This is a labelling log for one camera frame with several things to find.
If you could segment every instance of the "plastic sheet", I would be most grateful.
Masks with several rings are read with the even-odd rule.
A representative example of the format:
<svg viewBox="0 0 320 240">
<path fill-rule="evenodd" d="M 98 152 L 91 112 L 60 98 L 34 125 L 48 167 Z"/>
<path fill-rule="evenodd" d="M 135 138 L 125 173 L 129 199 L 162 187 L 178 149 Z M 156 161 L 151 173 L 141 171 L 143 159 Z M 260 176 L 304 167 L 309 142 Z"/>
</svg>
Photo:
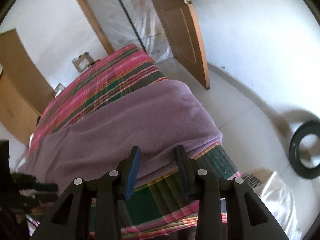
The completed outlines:
<svg viewBox="0 0 320 240">
<path fill-rule="evenodd" d="M 118 0 L 87 0 L 115 50 L 134 43 L 141 48 Z M 172 57 L 171 49 L 151 0 L 122 0 L 147 53 L 156 62 Z"/>
<path fill-rule="evenodd" d="M 290 240 L 301 240 L 294 195 L 275 171 L 261 169 L 244 175 L 266 207 L 276 218 Z"/>
</svg>

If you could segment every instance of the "wooden cabinet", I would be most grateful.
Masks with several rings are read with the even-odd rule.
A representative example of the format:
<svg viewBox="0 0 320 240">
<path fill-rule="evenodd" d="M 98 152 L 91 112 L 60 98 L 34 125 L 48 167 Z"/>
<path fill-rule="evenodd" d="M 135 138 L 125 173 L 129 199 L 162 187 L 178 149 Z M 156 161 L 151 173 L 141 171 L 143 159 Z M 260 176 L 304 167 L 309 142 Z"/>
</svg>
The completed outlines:
<svg viewBox="0 0 320 240">
<path fill-rule="evenodd" d="M 33 64 L 15 30 L 0 34 L 0 122 L 28 145 L 36 120 L 54 99 L 54 90 Z"/>
</svg>

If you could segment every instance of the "green plaid fabric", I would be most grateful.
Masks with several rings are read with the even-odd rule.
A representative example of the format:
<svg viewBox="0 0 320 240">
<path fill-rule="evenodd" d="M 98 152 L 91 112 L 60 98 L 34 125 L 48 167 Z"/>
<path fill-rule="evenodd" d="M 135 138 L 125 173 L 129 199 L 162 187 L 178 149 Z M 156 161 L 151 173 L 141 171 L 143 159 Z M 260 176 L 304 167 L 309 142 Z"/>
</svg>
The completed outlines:
<svg viewBox="0 0 320 240">
<path fill-rule="evenodd" d="M 237 169 L 218 144 L 196 157 L 199 166 L 219 178 L 238 176 Z M 197 223 L 199 202 L 185 199 L 176 171 L 135 189 L 128 201 L 119 201 L 120 223 L 124 239 L 147 239 L 164 235 Z M 92 207 L 91 231 L 95 225 Z"/>
</svg>

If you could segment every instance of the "purple fleece blanket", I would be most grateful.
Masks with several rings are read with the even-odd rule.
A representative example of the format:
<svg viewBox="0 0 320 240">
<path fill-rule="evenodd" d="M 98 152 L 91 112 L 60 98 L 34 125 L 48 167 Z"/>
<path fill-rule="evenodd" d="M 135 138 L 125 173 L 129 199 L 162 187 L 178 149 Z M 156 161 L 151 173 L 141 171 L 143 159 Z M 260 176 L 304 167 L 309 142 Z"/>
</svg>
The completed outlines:
<svg viewBox="0 0 320 240">
<path fill-rule="evenodd" d="M 19 172 L 57 183 L 62 193 L 74 178 L 96 179 L 115 169 L 133 146 L 139 146 L 136 186 L 141 186 L 176 168 L 176 146 L 183 145 L 192 158 L 221 139 L 187 85 L 163 80 L 46 136 Z"/>
</svg>

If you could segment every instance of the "open door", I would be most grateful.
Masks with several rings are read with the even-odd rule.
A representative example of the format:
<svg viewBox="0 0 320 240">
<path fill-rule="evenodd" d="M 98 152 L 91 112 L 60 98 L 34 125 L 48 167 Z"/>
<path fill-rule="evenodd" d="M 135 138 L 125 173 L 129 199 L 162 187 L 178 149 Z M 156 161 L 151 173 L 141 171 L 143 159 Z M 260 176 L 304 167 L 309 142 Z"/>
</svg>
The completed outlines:
<svg viewBox="0 0 320 240">
<path fill-rule="evenodd" d="M 204 88 L 210 88 L 207 60 L 191 0 L 152 0 L 173 56 Z"/>
</svg>

